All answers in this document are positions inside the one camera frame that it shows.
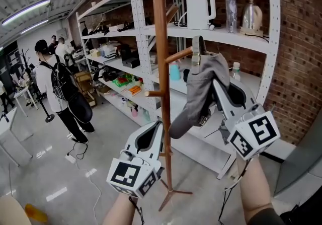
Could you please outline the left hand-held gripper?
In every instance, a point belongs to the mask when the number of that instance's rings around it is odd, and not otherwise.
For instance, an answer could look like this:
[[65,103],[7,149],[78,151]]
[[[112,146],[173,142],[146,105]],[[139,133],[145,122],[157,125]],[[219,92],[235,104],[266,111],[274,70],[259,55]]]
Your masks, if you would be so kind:
[[164,170],[155,155],[160,152],[164,133],[163,123],[154,121],[130,134],[120,157],[112,160],[106,182],[119,193],[143,198]]

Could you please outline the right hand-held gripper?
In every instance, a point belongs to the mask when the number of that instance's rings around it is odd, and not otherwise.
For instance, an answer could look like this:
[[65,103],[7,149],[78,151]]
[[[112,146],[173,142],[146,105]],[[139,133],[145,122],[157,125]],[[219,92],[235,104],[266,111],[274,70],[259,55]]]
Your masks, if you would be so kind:
[[[271,111],[265,111],[261,104],[255,104],[255,97],[248,86],[242,82],[230,80],[230,97],[226,87],[213,80],[217,95],[217,104],[221,107],[224,123],[229,132],[227,142],[239,156],[247,161],[265,151],[280,138],[280,132]],[[235,107],[249,108],[235,116]]]

